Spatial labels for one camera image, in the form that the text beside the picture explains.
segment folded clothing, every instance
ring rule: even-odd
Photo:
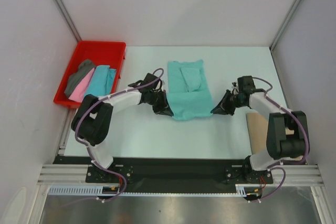
[[[93,94],[94,96],[99,97],[109,94],[113,86],[115,75],[116,70],[110,69],[109,65],[97,66],[84,96]]]
[[[86,90],[88,89],[90,80],[92,78],[92,75],[94,73],[95,69],[92,68],[88,74],[78,83],[78,85],[75,87],[72,94],[69,96],[70,100],[73,100],[75,102],[82,102],[84,98],[84,94]]]
[[[93,64],[91,60],[87,59],[83,61],[78,66],[77,72],[70,75],[64,94],[67,97],[70,97],[70,95],[73,93],[74,89],[77,87],[80,81],[95,67],[96,67],[95,64]]]
[[[211,116],[215,107],[203,67],[196,62],[168,62],[168,104],[180,121]]]

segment red basket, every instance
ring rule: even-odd
[[[54,103],[60,104],[70,109],[76,109],[80,106],[79,102],[69,100],[64,94],[64,91],[67,86],[69,76],[75,73],[78,69],[79,64],[81,64],[86,59],[90,59],[96,66],[110,65],[110,68],[117,70],[111,90],[111,93],[114,93],[120,79],[122,63],[125,59],[125,48],[126,44],[124,42],[78,42],[77,47],[70,59],[69,65],[65,70],[62,81],[56,92]]]

